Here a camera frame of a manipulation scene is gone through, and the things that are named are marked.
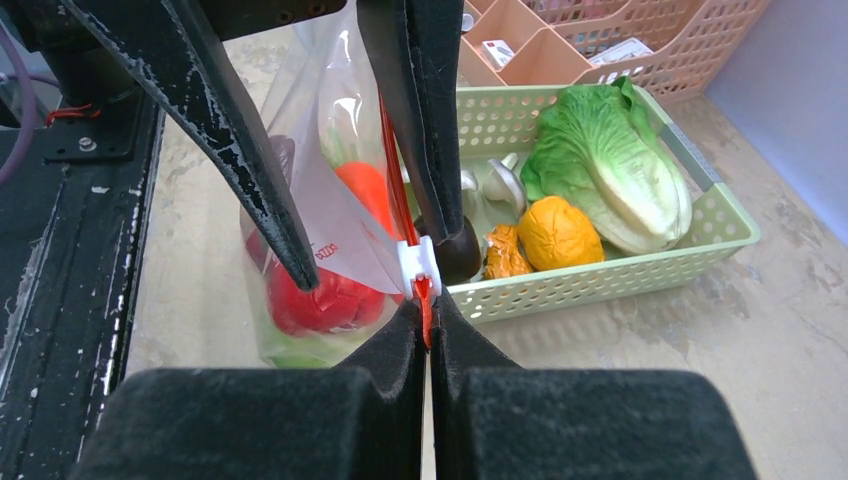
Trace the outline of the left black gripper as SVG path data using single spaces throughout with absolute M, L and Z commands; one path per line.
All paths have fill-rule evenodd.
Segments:
M 336 13 L 345 5 L 3 1 L 1 19 L 26 50 L 44 57 L 74 107 L 126 95 L 135 88 L 133 77 L 213 161 L 295 285 L 310 291 L 319 279 L 305 228 L 222 41 Z M 463 7 L 455 0 L 356 4 L 377 86 L 426 232 L 436 244 L 464 227 L 456 105 Z

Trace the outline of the fake green cabbage head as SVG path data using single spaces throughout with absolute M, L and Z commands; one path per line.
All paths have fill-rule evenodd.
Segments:
M 260 358 L 278 368 L 329 368 L 359 348 L 376 327 L 337 333 L 312 332 L 303 337 L 282 333 L 272 326 L 257 328 Z

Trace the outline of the fake purple onion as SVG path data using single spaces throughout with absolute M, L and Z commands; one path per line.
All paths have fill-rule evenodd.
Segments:
M 283 134 L 271 135 L 269 137 L 272 149 L 276 154 L 282 174 L 288 186 L 291 185 L 293 175 L 293 165 L 296 153 L 295 141 Z

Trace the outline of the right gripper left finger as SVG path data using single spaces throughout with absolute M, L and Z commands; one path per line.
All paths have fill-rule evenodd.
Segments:
M 109 397 L 75 479 L 416 479 L 425 352 L 404 302 L 327 369 L 153 369 Z

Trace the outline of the clear zip top bag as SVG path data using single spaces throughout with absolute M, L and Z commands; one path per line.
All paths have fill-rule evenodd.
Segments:
M 261 117 L 268 137 L 283 134 L 296 143 L 292 182 L 287 186 L 317 267 L 316 288 L 318 270 L 326 269 L 385 295 L 380 319 L 365 327 L 378 330 L 398 306 L 412 301 L 421 311 L 420 327 L 427 328 L 442 279 L 433 240 L 418 235 L 413 227 L 400 149 L 360 33 L 357 2 L 294 27 Z M 376 135 L 385 152 L 396 238 L 333 171 L 321 142 L 328 126 L 348 127 L 361 136 Z M 249 292 L 257 332 L 259 326 L 275 326 L 264 277 L 249 258 L 254 268 Z

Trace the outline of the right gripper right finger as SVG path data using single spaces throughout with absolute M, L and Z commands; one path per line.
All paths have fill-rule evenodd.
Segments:
M 682 370 L 527 369 L 460 313 L 433 307 L 441 479 L 752 479 L 720 392 Z

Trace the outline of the fake orange carrot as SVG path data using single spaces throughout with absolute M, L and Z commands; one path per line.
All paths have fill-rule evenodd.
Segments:
M 358 135 L 348 127 L 328 126 L 322 150 L 333 171 L 365 209 L 393 238 L 398 236 L 391 213 L 386 158 L 375 134 Z

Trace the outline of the fake red bell pepper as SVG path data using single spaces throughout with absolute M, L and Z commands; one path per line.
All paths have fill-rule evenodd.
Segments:
M 247 230 L 245 248 L 264 277 L 271 321 L 287 335 L 356 330 L 383 313 L 383 293 L 326 269 L 318 270 L 318 288 L 299 290 L 254 227 Z

